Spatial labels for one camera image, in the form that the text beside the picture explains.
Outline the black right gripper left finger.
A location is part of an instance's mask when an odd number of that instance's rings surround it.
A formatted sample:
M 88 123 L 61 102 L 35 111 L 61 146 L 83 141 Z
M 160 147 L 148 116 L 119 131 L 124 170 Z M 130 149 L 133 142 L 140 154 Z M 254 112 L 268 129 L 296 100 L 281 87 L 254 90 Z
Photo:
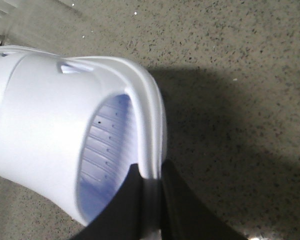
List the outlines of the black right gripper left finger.
M 132 164 L 118 192 L 106 208 L 75 240 L 138 240 L 141 236 L 143 178 Z

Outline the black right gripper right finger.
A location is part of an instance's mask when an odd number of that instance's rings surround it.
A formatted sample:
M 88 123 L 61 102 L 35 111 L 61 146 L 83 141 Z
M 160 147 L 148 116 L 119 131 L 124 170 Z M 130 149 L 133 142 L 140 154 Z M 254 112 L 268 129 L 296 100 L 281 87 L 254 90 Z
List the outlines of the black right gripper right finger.
M 244 240 L 195 195 L 172 161 L 161 167 L 161 233 L 164 240 Z

